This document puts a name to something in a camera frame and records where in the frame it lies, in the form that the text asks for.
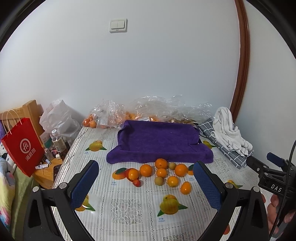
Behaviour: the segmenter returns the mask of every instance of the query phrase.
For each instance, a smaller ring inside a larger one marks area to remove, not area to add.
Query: white logo on red bag
[[[28,139],[24,138],[20,142],[20,150],[22,153],[27,154],[31,150],[31,143]]]

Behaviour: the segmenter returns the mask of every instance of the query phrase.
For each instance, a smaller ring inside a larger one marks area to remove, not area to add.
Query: wooden headboard
[[[40,135],[44,132],[42,126],[39,124],[39,117],[42,113],[38,110],[37,102],[36,100],[30,100],[27,103],[25,103],[22,107],[19,108],[13,108],[13,110],[19,115],[20,118],[30,118],[31,123],[33,125],[33,128],[36,132],[36,135],[38,136],[38,139],[41,144],[42,141],[40,139]],[[8,130],[11,129],[13,126],[15,126],[15,120],[18,122],[18,116],[15,114],[14,111],[10,111],[7,115],[7,121],[6,121],[6,113],[3,114],[0,112],[0,120],[2,121],[4,128]]]

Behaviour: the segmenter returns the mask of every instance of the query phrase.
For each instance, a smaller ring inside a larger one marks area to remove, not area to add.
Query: bottle label
[[[58,140],[52,141],[52,142],[53,142],[57,152],[62,152],[66,149],[66,144],[62,138],[59,138]]]

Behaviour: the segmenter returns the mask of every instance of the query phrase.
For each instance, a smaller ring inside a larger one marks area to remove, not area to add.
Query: clear plastic bag
[[[87,125],[88,123],[92,128],[117,128],[125,119],[126,112],[124,106],[112,100],[107,100],[98,104],[90,111],[90,115],[88,118],[84,119],[83,125]]]
[[[49,134],[57,129],[57,132],[68,141],[70,146],[81,130],[81,126],[78,121],[72,119],[70,108],[63,100],[52,102],[42,114],[39,123]]]
[[[144,96],[132,101],[126,119],[150,120],[177,123],[202,122],[212,115],[212,105],[198,104],[187,106],[182,95],[165,99],[159,96]]]

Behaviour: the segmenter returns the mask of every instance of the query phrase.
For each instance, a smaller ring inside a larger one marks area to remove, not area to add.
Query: white towel
[[[233,129],[232,115],[228,108],[220,107],[215,113],[211,135],[229,151],[236,151],[240,156],[248,155],[253,146],[242,138],[238,127]]]

